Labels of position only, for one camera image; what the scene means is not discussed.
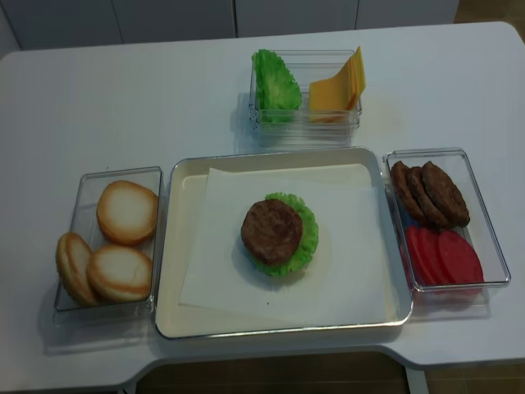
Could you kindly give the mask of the yellow cheese slice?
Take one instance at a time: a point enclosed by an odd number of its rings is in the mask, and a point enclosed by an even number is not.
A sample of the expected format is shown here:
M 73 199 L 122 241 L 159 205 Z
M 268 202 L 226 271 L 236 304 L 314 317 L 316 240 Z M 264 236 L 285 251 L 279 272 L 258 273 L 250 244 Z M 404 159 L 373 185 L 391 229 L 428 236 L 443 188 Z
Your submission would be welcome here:
M 357 47 L 354 54 L 347 61 L 349 70 L 349 89 L 352 98 L 359 99 L 366 89 L 366 76 L 364 71 L 361 47 Z

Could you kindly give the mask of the green lettuce on burger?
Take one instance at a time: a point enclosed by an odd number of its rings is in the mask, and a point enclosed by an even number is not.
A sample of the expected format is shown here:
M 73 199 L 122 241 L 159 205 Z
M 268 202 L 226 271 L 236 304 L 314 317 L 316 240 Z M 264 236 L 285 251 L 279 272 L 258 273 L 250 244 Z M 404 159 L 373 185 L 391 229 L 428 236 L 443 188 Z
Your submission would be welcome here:
M 291 273 L 296 273 L 307 266 L 313 259 L 319 242 L 319 228 L 315 214 L 306 205 L 304 200 L 294 194 L 275 192 L 265 196 L 265 199 L 278 199 L 293 208 L 303 221 L 303 235 L 299 243 L 299 248 L 294 252 L 289 262 L 281 266 L 269 267 L 259 263 L 250 253 L 255 267 L 272 277 L 285 277 Z

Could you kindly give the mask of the clear lettuce cheese container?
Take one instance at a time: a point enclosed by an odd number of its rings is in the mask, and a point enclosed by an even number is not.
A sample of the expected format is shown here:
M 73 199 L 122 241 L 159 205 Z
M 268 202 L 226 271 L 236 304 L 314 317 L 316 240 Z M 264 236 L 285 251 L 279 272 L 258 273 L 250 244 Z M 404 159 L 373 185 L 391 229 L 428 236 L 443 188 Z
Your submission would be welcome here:
M 256 75 L 252 60 L 249 119 L 259 144 L 275 149 L 350 145 L 353 130 L 359 127 L 359 117 L 362 114 L 361 99 L 353 110 L 344 112 L 345 118 L 341 122 L 313 122 L 309 120 L 309 86 L 312 82 L 334 76 L 355 51 L 273 51 L 283 59 L 299 84 L 302 94 L 302 104 L 294 111 L 293 120 L 287 123 L 262 121 L 263 112 L 258 110 Z

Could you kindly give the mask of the cheese slice stack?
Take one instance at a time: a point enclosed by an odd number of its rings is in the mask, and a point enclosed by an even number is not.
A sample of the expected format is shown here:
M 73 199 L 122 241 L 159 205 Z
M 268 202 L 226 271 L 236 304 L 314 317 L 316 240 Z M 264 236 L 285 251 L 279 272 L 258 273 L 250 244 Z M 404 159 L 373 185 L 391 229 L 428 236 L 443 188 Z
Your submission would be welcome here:
M 344 112 L 353 110 L 359 99 L 352 98 L 350 93 L 349 70 L 346 62 L 331 78 L 310 84 L 309 120 L 326 123 L 341 122 L 345 118 Z

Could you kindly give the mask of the white metal tray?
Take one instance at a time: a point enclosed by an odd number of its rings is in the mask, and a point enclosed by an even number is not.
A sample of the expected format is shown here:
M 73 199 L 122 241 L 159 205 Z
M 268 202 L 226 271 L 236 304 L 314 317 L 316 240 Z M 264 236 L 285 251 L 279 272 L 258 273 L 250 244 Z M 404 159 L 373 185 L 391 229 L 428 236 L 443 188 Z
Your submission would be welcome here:
M 319 226 L 297 273 L 258 271 L 249 208 L 301 197 Z M 155 323 L 167 338 L 399 326 L 413 310 L 376 155 L 366 148 L 187 158 L 171 172 Z

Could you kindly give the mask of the white paper sheet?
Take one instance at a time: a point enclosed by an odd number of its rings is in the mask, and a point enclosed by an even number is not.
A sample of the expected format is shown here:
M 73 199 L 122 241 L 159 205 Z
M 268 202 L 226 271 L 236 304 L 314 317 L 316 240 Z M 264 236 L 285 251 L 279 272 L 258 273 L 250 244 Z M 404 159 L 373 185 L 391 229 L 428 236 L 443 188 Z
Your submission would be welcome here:
M 313 260 L 285 277 L 259 272 L 240 239 L 249 208 L 273 192 L 302 198 L 319 226 Z M 378 189 L 365 167 L 212 169 L 179 302 L 299 326 L 379 321 L 385 258 Z

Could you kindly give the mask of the top bun slice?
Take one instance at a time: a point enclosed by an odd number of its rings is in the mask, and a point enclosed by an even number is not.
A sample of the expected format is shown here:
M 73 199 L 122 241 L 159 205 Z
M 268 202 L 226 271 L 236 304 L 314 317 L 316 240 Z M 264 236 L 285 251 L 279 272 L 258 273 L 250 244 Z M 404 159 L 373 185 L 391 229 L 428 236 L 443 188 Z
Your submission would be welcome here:
M 96 216 L 104 237 L 112 243 L 136 246 L 157 229 L 158 196 L 130 181 L 114 181 L 101 194 Z

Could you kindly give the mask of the left brown patty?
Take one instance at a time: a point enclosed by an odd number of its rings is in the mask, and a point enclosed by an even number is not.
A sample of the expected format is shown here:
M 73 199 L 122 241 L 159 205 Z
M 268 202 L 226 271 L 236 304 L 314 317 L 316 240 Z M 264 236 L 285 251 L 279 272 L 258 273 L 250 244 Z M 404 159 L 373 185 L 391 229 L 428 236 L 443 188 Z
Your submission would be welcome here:
M 426 220 L 425 215 L 420 209 L 417 200 L 413 197 L 407 183 L 409 168 L 401 161 L 395 163 L 390 170 L 390 177 L 395 189 L 397 198 L 400 200 L 404 209 L 417 222 L 423 223 Z

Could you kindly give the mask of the left tomato slice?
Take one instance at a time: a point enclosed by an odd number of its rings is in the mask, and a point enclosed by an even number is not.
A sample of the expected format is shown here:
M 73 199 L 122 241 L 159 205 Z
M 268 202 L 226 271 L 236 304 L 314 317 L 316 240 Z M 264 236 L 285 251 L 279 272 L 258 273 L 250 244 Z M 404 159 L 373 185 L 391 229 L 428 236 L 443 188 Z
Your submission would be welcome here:
M 410 258 L 413 264 L 414 276 L 417 278 L 420 285 L 426 285 L 426 273 L 422 266 L 422 260 L 418 249 L 418 229 L 415 226 L 410 226 L 406 231 L 406 238 Z

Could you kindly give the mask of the tomato slice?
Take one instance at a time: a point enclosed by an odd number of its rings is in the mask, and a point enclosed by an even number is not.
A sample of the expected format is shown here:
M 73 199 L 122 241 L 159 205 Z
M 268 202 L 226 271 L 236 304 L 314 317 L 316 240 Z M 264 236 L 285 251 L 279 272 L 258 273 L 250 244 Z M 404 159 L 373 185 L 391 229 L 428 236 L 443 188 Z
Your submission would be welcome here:
M 426 227 L 418 230 L 419 267 L 426 286 L 447 285 L 451 283 L 437 248 L 438 235 Z
M 426 273 L 422 266 L 422 260 L 418 249 L 418 229 L 415 226 L 410 226 L 406 231 L 406 238 L 410 258 L 413 264 L 414 276 L 417 278 L 420 285 L 426 285 Z
M 437 253 L 451 283 L 471 284 L 485 281 L 477 253 L 458 233 L 442 231 L 437 237 Z

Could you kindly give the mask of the middle brown patty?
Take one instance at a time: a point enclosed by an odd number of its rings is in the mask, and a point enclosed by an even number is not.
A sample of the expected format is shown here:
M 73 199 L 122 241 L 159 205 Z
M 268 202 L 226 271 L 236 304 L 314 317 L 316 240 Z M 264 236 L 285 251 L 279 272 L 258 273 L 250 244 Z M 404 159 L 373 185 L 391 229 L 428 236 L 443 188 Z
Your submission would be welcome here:
M 420 209 L 426 217 L 426 220 L 434 227 L 449 228 L 450 221 L 445 215 L 434 205 L 430 197 L 428 196 L 425 187 L 422 183 L 420 167 L 411 167 L 407 175 L 407 184 L 413 195 L 418 202 Z

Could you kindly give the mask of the middle tomato slice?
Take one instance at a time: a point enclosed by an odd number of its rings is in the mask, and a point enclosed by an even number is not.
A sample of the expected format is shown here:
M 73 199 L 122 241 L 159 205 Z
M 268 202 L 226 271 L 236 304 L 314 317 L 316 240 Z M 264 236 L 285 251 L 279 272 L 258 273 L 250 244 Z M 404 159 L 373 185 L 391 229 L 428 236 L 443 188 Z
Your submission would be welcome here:
M 438 235 L 426 227 L 418 230 L 419 267 L 426 286 L 447 285 L 451 283 L 437 248 Z

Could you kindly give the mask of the right brown patty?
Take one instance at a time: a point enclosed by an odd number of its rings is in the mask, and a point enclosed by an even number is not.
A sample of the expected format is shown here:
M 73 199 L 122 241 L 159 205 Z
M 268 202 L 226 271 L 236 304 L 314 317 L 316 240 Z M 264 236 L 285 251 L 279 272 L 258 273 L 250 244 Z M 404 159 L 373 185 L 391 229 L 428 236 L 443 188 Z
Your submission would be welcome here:
M 466 227 L 470 222 L 467 205 L 459 188 L 449 175 L 432 161 L 421 170 L 422 183 L 433 204 L 457 227 Z

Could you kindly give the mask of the clear patty tomato container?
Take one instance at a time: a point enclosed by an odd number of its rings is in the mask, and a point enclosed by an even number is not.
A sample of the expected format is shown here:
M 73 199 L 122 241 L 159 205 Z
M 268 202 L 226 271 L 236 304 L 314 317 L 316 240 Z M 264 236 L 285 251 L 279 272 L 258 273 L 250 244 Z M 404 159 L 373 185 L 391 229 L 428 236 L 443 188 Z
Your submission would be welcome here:
M 437 298 L 441 301 L 447 299 L 454 302 L 473 301 L 484 296 L 488 291 L 508 286 L 511 279 L 508 265 L 501 251 L 468 156 L 462 149 L 398 150 L 384 155 L 382 161 L 385 168 L 383 177 L 389 192 L 392 220 L 399 241 L 401 259 L 410 286 L 416 295 Z M 397 198 L 390 177 L 390 170 L 398 161 L 401 161 L 409 169 L 411 167 L 422 168 L 426 162 L 432 161 L 446 172 L 463 195 L 470 215 L 469 224 L 466 227 L 457 227 L 450 223 L 449 228 L 439 228 L 432 226 L 427 220 L 423 223 L 415 221 Z M 418 230 L 420 227 L 426 227 L 437 235 L 440 235 L 442 231 L 458 233 L 477 253 L 485 281 L 471 284 L 420 285 L 414 276 L 413 264 L 407 246 L 406 231 L 410 226 L 415 226 Z

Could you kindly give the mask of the right tomato slice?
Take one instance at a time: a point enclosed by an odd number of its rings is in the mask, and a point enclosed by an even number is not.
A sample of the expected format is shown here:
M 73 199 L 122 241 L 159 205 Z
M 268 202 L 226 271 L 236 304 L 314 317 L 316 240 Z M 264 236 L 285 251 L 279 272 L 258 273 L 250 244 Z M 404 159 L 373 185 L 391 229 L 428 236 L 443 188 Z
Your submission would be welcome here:
M 442 231 L 437 237 L 437 253 L 451 283 L 471 284 L 485 281 L 477 253 L 458 233 Z

